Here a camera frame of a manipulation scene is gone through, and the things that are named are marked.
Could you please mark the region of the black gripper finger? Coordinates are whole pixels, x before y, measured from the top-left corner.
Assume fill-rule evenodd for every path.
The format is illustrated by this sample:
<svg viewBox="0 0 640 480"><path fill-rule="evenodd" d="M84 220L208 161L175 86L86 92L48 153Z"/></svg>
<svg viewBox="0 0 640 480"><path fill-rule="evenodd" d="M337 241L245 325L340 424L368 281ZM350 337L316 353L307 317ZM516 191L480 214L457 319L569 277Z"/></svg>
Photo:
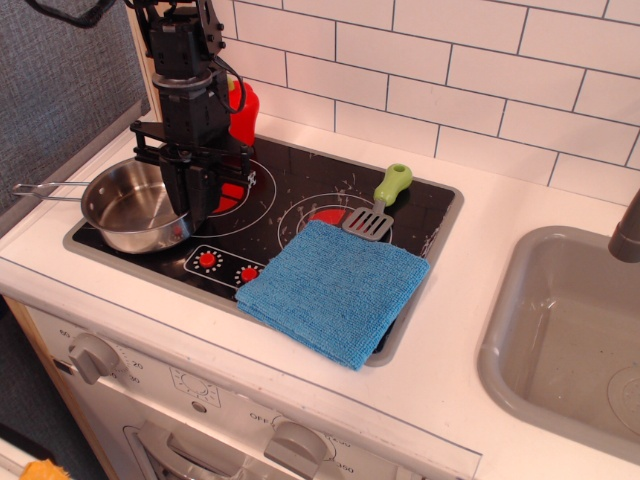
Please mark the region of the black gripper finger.
<svg viewBox="0 0 640 480"><path fill-rule="evenodd" d="M186 172L186 185L192 220L200 226L218 208L218 178L212 171L192 166Z"/></svg>
<svg viewBox="0 0 640 480"><path fill-rule="evenodd" d="M176 215L184 215L190 209L187 195L185 167L173 160L160 157L160 172L166 193Z"/></svg>

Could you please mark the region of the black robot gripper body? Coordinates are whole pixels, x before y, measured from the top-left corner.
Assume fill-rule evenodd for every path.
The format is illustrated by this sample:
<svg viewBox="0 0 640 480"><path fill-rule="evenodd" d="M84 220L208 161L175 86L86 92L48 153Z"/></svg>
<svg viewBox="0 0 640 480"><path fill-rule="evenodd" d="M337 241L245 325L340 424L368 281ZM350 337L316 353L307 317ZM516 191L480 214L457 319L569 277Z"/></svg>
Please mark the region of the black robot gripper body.
<svg viewBox="0 0 640 480"><path fill-rule="evenodd" d="M159 122L136 121L136 159L160 168L160 157L185 167L202 167L222 182L248 184L253 180L250 158L252 147L229 133L230 116L238 113L229 105L226 74L199 74L187 79L172 79L155 74L161 108ZM240 82L244 107L245 88Z"/></svg>

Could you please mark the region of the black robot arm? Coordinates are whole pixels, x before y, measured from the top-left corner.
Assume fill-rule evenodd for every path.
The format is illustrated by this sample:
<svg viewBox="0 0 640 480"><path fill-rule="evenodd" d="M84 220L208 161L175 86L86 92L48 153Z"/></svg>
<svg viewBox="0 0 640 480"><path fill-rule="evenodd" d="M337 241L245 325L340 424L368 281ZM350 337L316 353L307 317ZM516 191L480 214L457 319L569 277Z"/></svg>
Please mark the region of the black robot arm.
<svg viewBox="0 0 640 480"><path fill-rule="evenodd" d="M171 1L159 12L154 1L131 1L153 61L161 119L136 121L138 161L161 172L173 211L199 227L219 206L226 183L252 179L253 147L231 133L244 112L248 91L220 56L223 24L209 1Z"/></svg>

